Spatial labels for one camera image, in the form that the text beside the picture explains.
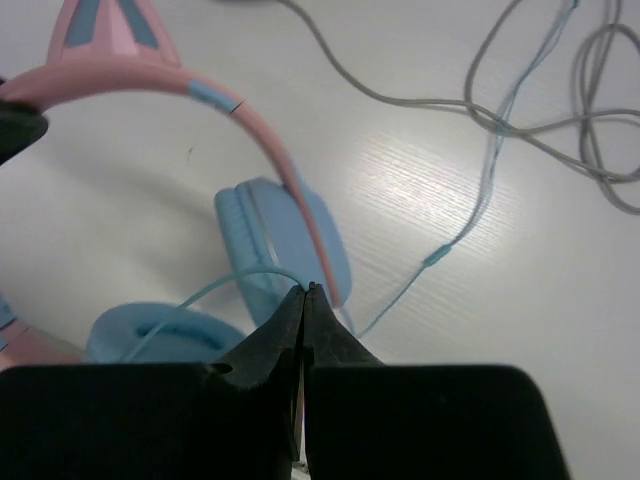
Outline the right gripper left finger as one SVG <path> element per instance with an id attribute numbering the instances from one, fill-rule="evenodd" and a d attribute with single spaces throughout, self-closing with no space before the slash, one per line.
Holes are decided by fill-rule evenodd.
<path id="1" fill-rule="evenodd" d="M 213 363 L 1 375 L 5 479 L 287 479 L 301 449 L 304 291 Z"/>

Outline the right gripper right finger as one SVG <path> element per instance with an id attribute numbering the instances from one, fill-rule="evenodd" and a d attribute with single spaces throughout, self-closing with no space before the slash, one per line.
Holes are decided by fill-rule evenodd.
<path id="1" fill-rule="evenodd" d="M 305 298 L 306 455 L 315 479 L 566 479 L 546 403 L 508 365 L 386 365 Z"/>

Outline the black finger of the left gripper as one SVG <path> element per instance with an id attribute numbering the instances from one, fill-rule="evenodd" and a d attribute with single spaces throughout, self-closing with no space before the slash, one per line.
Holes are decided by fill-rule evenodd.
<path id="1" fill-rule="evenodd" d="M 4 165 L 35 144 L 48 128 L 48 119 L 33 107 L 1 100 L 0 163 Z"/>

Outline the pink blue cat-ear headphones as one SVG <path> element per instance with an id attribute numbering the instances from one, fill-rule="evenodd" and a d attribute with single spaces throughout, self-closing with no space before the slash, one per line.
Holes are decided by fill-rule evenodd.
<path id="1" fill-rule="evenodd" d="M 343 218 L 352 97 L 303 23 L 271 2 L 157 7 L 183 64 L 257 109 Z M 45 137 L 1 169 L 1 291 L 22 319 L 83 346 L 108 308 L 181 302 L 228 271 L 214 195 L 272 174 L 238 126 L 142 92 L 60 105 L 48 119 Z"/>

